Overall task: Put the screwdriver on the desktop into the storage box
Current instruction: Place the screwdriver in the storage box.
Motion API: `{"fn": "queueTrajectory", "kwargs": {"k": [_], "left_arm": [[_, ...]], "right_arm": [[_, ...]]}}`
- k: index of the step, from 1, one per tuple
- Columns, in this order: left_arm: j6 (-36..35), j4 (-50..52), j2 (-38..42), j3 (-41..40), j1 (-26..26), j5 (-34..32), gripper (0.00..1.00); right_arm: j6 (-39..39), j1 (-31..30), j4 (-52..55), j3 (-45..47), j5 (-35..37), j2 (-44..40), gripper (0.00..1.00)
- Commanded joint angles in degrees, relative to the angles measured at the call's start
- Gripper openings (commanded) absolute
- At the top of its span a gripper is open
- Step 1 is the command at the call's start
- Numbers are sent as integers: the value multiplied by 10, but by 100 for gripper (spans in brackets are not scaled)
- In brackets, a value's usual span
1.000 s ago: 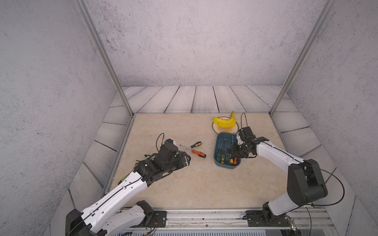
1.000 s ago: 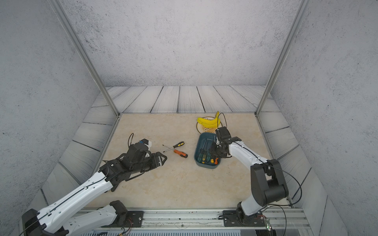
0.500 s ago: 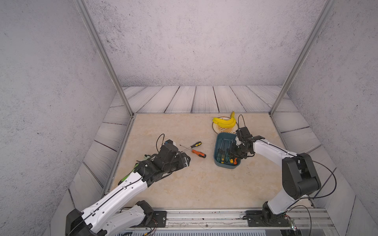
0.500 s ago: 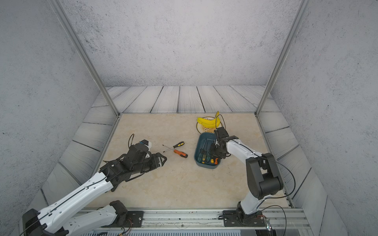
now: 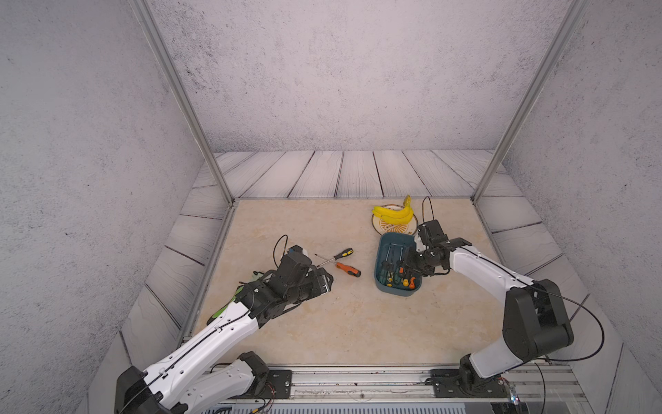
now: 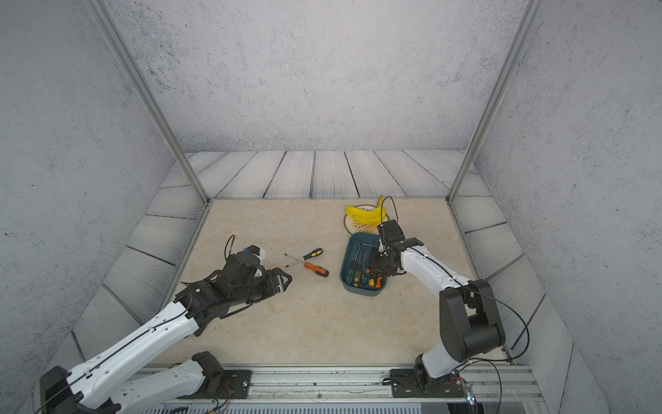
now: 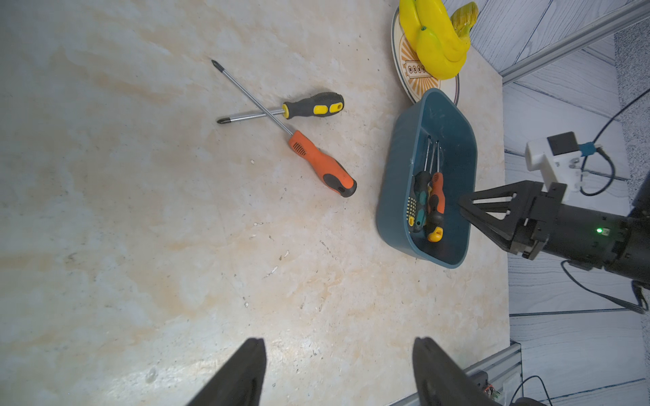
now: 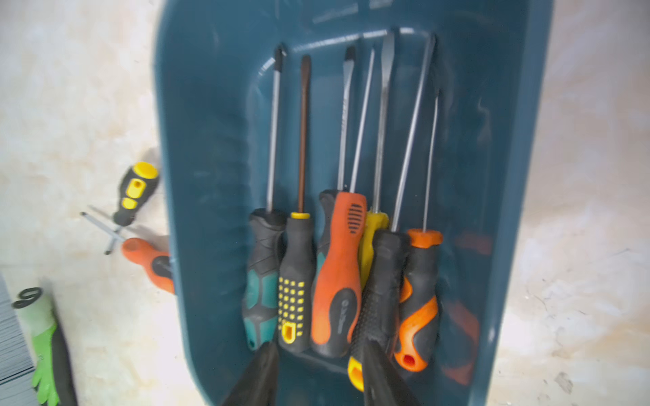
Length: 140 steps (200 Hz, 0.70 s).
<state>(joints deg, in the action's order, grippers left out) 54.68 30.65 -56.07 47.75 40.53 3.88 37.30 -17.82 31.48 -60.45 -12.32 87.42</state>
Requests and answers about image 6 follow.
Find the large green black screwdriver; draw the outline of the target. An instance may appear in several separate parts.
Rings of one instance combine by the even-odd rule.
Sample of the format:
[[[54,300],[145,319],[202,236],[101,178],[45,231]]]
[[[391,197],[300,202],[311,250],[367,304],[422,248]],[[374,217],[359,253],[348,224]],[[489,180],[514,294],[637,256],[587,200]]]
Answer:
[[[353,260],[349,262],[347,283],[353,287],[358,287],[360,285],[360,278],[362,271],[362,264],[360,258],[362,255],[362,249],[363,249],[362,246],[359,245]]]

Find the teal storage box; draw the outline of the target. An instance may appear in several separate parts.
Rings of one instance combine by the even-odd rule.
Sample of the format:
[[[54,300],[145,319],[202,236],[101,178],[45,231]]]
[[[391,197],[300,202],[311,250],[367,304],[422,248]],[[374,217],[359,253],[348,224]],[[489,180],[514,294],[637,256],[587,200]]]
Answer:
[[[367,233],[356,233],[350,236],[345,251],[344,259],[341,264],[340,279],[343,286],[350,293],[356,293],[367,297],[375,297],[379,295],[379,293],[384,291],[384,288],[387,286],[387,277],[385,277],[383,274],[378,274],[375,272],[375,281],[378,277],[384,278],[382,288],[379,290],[377,290],[375,286],[373,288],[370,288],[370,286],[368,286],[368,283],[365,286],[359,285],[358,287],[353,287],[347,283],[349,262],[353,260],[358,246],[362,244],[371,246],[372,249],[377,248],[379,246],[379,236],[374,234],[367,234]]]

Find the orange black screwdriver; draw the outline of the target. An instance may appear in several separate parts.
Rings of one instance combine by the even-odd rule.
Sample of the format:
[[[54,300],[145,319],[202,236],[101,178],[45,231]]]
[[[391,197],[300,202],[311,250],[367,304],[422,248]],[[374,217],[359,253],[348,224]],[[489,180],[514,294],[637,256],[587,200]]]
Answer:
[[[289,267],[294,266],[295,264],[302,263],[305,268],[313,272],[314,274],[318,276],[322,276],[324,278],[329,277],[329,271],[323,267],[316,266],[314,264],[311,264],[307,262],[306,260],[295,260],[293,263],[289,264]]]

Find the black yellow small screwdriver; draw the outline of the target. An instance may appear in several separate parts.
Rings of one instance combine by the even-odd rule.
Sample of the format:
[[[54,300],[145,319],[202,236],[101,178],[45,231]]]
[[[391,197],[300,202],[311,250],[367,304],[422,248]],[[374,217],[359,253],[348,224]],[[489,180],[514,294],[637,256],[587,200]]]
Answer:
[[[306,255],[303,255],[300,258],[294,258],[293,262],[289,263],[287,265],[287,267],[294,266],[295,264],[298,264],[299,262],[305,262],[306,260],[315,258],[315,257],[317,257],[319,255],[322,255],[322,254],[323,254],[323,249],[322,248],[316,248],[316,249],[310,251],[310,253],[308,253]]]

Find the black yellow dotted screwdriver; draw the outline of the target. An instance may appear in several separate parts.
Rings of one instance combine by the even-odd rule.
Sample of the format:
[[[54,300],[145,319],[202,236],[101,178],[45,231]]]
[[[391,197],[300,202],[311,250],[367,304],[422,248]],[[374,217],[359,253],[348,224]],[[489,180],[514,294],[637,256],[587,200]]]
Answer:
[[[375,270],[370,260],[367,262],[367,265],[365,266],[365,277],[367,278],[368,286],[370,286],[370,288],[373,288],[376,285]]]

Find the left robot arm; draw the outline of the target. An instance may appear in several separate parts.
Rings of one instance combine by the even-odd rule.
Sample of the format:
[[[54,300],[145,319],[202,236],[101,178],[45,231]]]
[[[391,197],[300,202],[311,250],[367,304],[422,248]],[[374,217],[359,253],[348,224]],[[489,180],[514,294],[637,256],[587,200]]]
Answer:
[[[232,398],[231,379],[212,355],[193,355],[142,379],[134,375],[170,346],[200,336],[224,319],[284,293],[292,277],[265,269],[265,253],[251,245],[227,257],[204,279],[189,282],[146,324],[72,368],[50,369],[40,379],[40,413],[141,413],[181,397]]]

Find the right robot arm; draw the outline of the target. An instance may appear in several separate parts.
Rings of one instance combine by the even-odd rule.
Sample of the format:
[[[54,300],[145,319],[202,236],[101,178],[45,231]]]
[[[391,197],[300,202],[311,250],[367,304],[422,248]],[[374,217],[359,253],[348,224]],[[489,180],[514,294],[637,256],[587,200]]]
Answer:
[[[438,299],[441,342],[417,360],[426,381],[447,377],[470,358],[504,345],[503,322],[486,280],[453,271],[421,241],[405,237],[395,220],[379,224],[378,233],[376,269],[388,276],[413,275]]]

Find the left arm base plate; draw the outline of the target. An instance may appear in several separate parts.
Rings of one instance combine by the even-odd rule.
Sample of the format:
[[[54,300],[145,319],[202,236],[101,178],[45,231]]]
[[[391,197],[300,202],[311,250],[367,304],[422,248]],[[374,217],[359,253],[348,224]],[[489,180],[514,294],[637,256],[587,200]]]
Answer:
[[[202,386],[191,398],[217,400],[245,400],[253,372],[251,370],[224,370],[205,377]]]

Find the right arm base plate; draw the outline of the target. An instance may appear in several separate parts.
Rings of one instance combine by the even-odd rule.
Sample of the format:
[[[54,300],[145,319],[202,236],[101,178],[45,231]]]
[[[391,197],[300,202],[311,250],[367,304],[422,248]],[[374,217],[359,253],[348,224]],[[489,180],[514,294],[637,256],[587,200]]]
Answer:
[[[418,366],[391,369],[382,385],[391,387],[394,398],[465,398],[467,395],[460,379],[451,375],[433,379]]]

